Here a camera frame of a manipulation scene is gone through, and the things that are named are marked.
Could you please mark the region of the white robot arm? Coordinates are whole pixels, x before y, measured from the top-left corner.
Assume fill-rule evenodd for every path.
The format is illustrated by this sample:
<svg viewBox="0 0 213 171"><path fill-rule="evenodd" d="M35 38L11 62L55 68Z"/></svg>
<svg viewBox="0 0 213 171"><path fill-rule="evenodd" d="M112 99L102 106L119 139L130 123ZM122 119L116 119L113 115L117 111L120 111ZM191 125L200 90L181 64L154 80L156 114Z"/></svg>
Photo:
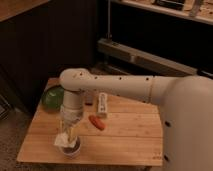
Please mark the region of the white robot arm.
<svg viewBox="0 0 213 171"><path fill-rule="evenodd" d="M98 90L159 107L163 171L213 171L213 79L204 76L93 75L64 70L61 116L68 126L83 117L82 93Z"/></svg>

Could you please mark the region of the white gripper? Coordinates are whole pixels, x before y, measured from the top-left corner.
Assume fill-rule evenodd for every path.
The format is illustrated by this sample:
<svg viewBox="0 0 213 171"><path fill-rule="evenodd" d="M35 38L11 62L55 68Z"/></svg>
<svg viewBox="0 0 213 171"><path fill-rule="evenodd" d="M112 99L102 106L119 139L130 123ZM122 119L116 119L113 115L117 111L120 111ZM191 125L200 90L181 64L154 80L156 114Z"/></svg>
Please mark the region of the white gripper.
<svg viewBox="0 0 213 171"><path fill-rule="evenodd" d="M83 117L83 109L74 110L61 106L60 115L62 121L60 121L60 133L63 136L68 137L66 125L69 126L69 142L73 142L78 137L78 127L77 124Z"/></svg>

